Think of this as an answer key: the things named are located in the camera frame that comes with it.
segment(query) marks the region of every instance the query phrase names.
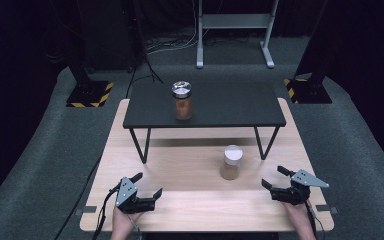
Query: yellow and black striped base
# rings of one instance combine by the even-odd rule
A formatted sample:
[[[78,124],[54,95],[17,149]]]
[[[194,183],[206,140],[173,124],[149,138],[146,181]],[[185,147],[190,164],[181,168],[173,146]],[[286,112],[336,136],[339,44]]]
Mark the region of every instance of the yellow and black striped base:
[[[77,85],[67,100],[67,107],[102,107],[107,101],[113,83],[91,81],[87,86]]]
[[[322,84],[314,84],[305,79],[285,79],[284,82],[292,103],[332,103]]]

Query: white metal frame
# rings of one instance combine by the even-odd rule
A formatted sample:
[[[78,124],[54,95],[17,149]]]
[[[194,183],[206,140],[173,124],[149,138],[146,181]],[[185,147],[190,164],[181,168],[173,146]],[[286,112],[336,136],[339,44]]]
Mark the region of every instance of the white metal frame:
[[[203,14],[202,0],[199,0],[198,13],[198,46],[196,67],[204,67],[204,47],[202,44],[203,29],[233,29],[233,28],[266,28],[264,41],[260,42],[267,67],[274,68],[274,62],[268,49],[270,35],[279,0],[274,0],[270,13],[262,14]]]

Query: table leg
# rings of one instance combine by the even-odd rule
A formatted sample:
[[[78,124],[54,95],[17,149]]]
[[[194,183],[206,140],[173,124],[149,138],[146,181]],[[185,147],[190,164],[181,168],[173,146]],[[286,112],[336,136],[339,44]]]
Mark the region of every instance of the table leg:
[[[265,35],[264,41],[260,42],[260,46],[261,46],[261,49],[263,50],[263,55],[264,55],[264,58],[266,59],[266,63],[267,63],[268,68],[274,68],[274,62],[273,62],[273,59],[271,57],[268,45],[269,45],[271,32],[273,29],[274,19],[276,18],[276,10],[277,10],[278,3],[279,3],[279,0],[273,1],[272,10],[270,12],[269,21],[267,24],[266,35]]]
[[[135,131],[133,128],[129,128],[130,134],[132,135],[133,142],[135,143],[136,149],[138,150],[140,160],[145,164],[148,157],[148,149],[149,149],[149,138],[151,136],[151,128],[148,128],[148,133],[146,134],[146,142],[145,142],[145,151],[142,154],[142,150],[140,149],[138,139],[136,138]]]
[[[196,53],[196,67],[204,67],[204,47],[202,45],[202,0],[199,0],[198,13],[198,44]]]
[[[265,160],[267,155],[269,154],[270,148],[273,145],[273,142],[274,142],[274,139],[276,138],[277,132],[279,132],[279,128],[280,127],[276,127],[274,129],[274,132],[273,132],[273,135],[270,139],[269,145],[267,145],[266,153],[264,153],[263,147],[261,146],[261,140],[260,140],[260,134],[258,133],[258,128],[254,127],[255,137],[257,138],[258,150],[260,150],[261,160]]]

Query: brown jar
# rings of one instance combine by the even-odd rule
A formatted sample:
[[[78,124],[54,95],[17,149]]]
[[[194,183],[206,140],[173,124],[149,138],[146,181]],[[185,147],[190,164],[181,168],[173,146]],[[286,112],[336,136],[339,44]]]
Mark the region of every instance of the brown jar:
[[[172,86],[174,97],[174,113],[178,120],[188,120],[192,117],[192,86],[188,82],[176,82]]]
[[[224,150],[224,161],[220,169],[221,176],[226,180],[234,180],[239,176],[239,165],[243,156],[242,149],[229,145]]]

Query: black curtain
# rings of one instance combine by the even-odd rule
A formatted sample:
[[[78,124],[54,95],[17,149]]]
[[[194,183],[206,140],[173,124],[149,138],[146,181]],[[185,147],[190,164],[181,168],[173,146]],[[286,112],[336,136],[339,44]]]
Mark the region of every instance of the black curtain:
[[[192,1],[139,0],[139,2],[144,15],[142,22],[144,33],[164,33],[194,24]]]
[[[350,94],[384,151],[384,1],[329,1],[299,71],[317,71],[332,46],[326,75]]]
[[[321,14],[324,1],[280,0],[272,36],[311,36]]]
[[[46,57],[44,12],[0,1],[0,185],[33,136],[61,66]]]

